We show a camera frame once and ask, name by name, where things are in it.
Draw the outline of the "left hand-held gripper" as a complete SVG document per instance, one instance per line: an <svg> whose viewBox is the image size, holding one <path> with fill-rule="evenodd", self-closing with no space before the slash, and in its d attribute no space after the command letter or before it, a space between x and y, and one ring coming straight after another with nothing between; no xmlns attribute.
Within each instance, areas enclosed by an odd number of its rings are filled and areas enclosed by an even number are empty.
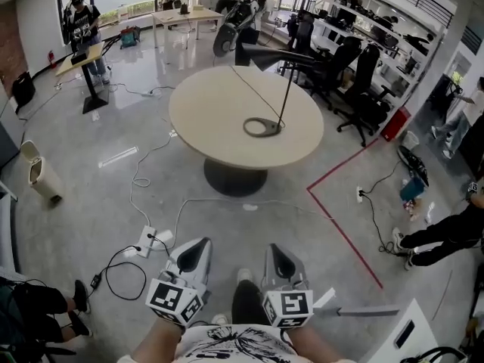
<svg viewBox="0 0 484 363"><path fill-rule="evenodd" d="M151 280L146 306L164 320L190 326L205 305L212 255L213 243L208 237L174 249L159 277Z"/></svg>

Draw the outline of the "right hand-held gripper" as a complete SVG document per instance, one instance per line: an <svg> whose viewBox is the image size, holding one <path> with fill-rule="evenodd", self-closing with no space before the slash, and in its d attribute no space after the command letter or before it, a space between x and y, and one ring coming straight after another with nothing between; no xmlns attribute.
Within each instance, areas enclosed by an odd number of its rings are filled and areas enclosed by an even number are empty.
<svg viewBox="0 0 484 363"><path fill-rule="evenodd" d="M263 284L276 284L278 277L294 284L264 292L262 307L272 327L302 327L314 315L313 291L309 289L303 262L290 250L269 244L265 251Z"/></svg>

